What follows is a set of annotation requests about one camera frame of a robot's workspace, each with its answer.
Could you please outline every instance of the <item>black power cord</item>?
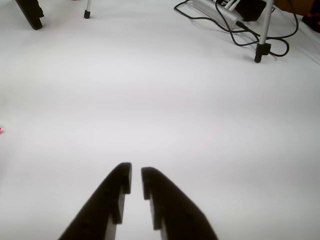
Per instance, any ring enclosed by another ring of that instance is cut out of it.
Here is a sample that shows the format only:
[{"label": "black power cord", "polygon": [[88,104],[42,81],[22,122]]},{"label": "black power cord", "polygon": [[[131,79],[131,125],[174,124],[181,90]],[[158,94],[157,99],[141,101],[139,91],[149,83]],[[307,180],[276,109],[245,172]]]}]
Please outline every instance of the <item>black power cord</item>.
[{"label": "black power cord", "polygon": [[[240,21],[237,21],[236,25],[240,28],[242,28],[243,30],[237,30],[237,31],[232,31],[229,24],[227,23],[227,20],[225,19],[225,17],[223,16],[223,14],[221,13],[221,11],[219,10],[218,8],[218,1],[215,2],[215,8],[217,10],[217,12],[220,14],[221,18],[223,19],[225,25],[227,28],[223,27],[219,22],[217,22],[216,20],[210,18],[210,17],[192,17],[192,16],[189,16],[187,14],[185,14],[184,12],[182,12],[181,10],[178,9],[179,6],[183,5],[183,4],[186,4],[187,2],[189,1],[192,1],[192,0],[186,0],[184,2],[181,2],[179,3],[178,5],[176,5],[173,9],[176,10],[178,13],[180,13],[181,15],[187,17],[188,19],[191,19],[191,20],[209,20],[213,23],[215,23],[220,29],[230,33],[230,36],[231,36],[231,39],[232,41],[234,42],[235,45],[239,46],[239,47],[244,47],[244,46],[248,46],[248,45],[252,45],[252,44],[258,44],[259,43],[259,37],[260,37],[260,34],[256,33],[255,31],[251,30],[250,28],[248,28],[245,24],[243,24],[242,22]],[[267,36],[267,40],[279,40],[281,42],[283,42],[285,45],[286,45],[286,51],[283,53],[283,54],[277,54],[277,53],[274,53],[272,51],[270,51],[269,53],[275,57],[284,57],[285,55],[288,54],[289,50],[290,50],[290,45],[289,43],[284,40],[285,38],[289,38],[291,36],[293,36],[294,34],[297,33],[298,29],[299,29],[299,20],[297,18],[297,15],[295,13],[295,10],[294,10],[294,6],[291,2],[291,0],[288,0],[289,4],[290,4],[290,7],[292,9],[292,13],[294,15],[294,19],[295,19],[295,23],[296,23],[296,28],[295,28],[295,31],[289,35],[285,35],[285,36]],[[243,44],[240,44],[238,43],[236,40],[235,40],[235,37],[234,37],[234,34],[236,33],[251,33],[256,41],[252,41],[252,42],[248,42],[248,43],[243,43]]]}]

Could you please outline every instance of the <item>black device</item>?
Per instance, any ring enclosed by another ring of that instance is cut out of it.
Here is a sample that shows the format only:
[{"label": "black device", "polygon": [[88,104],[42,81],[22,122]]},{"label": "black device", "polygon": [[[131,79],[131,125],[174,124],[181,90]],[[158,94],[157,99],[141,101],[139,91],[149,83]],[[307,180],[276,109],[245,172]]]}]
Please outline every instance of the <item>black device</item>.
[{"label": "black device", "polygon": [[15,0],[29,24],[34,30],[42,28],[40,18],[44,17],[44,12],[39,6],[38,0]]},{"label": "black device", "polygon": [[[131,191],[131,163],[121,163],[100,184],[59,240],[115,240],[125,194]],[[141,169],[143,195],[150,200],[154,230],[162,240],[218,240],[206,216],[164,174]]]}]

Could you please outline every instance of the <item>metal pole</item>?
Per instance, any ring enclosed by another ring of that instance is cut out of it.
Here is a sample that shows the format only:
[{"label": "metal pole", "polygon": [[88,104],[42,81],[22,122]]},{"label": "metal pole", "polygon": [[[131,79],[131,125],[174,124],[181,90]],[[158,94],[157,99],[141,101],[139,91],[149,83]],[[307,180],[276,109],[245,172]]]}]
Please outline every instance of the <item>metal pole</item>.
[{"label": "metal pole", "polygon": [[91,0],[88,0],[88,4],[86,5],[87,12],[90,12]]},{"label": "metal pole", "polygon": [[265,6],[264,21],[263,21],[263,25],[262,25],[260,40],[259,40],[258,46],[256,47],[256,52],[255,52],[254,61],[256,63],[260,63],[262,55],[268,55],[269,51],[270,51],[270,50],[266,51],[266,49],[263,49],[263,48],[270,47],[270,45],[266,46],[266,40],[267,40],[267,34],[268,34],[268,30],[269,30],[270,19],[271,19],[272,8],[274,6],[274,2],[275,2],[275,0],[268,0],[266,3],[266,6]]},{"label": "metal pole", "polygon": [[88,0],[88,4],[86,5],[86,10],[84,11],[84,18],[90,18],[90,7],[91,7],[91,0]]}]

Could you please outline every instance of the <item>black tripod foot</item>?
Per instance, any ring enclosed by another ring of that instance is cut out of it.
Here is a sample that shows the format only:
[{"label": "black tripod foot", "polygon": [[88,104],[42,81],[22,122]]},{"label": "black tripod foot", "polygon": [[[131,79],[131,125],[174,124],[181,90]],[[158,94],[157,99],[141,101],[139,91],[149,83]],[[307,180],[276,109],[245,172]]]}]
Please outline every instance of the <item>black tripod foot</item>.
[{"label": "black tripod foot", "polygon": [[89,19],[90,18],[90,12],[89,11],[87,11],[87,10],[84,11],[84,18],[85,19]]},{"label": "black tripod foot", "polygon": [[261,59],[262,59],[262,56],[256,54],[256,55],[255,55],[255,58],[254,58],[254,61],[255,61],[257,64],[259,64],[259,63],[261,62]]}]

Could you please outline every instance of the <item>white paper surface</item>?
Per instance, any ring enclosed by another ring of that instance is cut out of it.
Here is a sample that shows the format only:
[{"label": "white paper surface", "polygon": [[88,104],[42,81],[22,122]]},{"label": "white paper surface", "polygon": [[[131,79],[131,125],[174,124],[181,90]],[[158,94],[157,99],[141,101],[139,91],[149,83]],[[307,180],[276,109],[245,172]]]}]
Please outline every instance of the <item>white paper surface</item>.
[{"label": "white paper surface", "polygon": [[[149,166],[220,240],[319,239],[319,45],[299,31],[286,57],[256,64],[254,48],[178,3],[93,0],[84,19],[84,0],[39,0],[34,31],[0,1],[1,240],[57,240],[121,162],[132,194],[117,240],[160,239],[142,194]],[[269,35],[293,30],[273,13]]]}]

